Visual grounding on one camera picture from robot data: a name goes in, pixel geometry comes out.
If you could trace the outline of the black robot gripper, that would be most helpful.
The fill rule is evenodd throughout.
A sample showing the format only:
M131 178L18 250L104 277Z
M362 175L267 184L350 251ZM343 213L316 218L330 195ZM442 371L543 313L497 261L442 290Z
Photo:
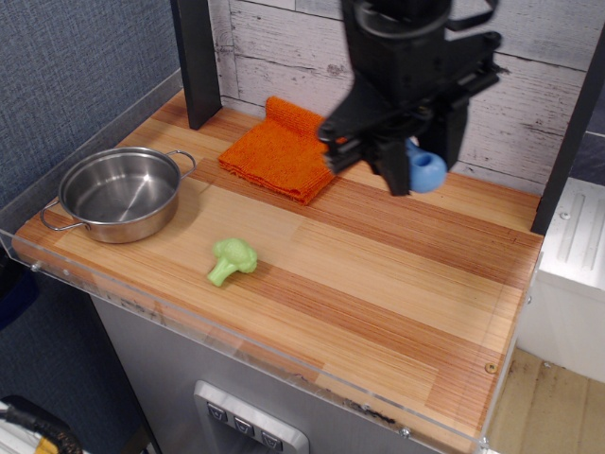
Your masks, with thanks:
M458 161L470 100L499 81L495 31L455 40L490 21L490 1L474 15L454 18L450 1L344 1L341 4L354 82L318 129L325 161L335 173L360 162L395 197L410 192L406 140L416 138L450 171Z

